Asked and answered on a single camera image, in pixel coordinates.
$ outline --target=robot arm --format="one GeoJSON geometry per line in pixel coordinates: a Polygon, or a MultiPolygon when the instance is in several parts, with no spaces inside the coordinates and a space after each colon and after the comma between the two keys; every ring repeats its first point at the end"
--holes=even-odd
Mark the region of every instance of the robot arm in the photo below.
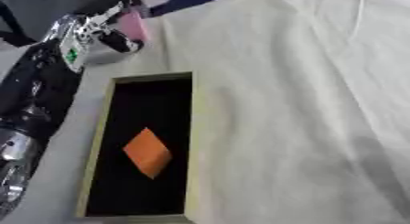
{"type": "Polygon", "coordinates": [[[96,40],[119,52],[135,52],[133,41],[109,28],[141,0],[97,0],[64,16],[29,48],[0,84],[0,219],[13,210],[72,105],[96,40]]]}

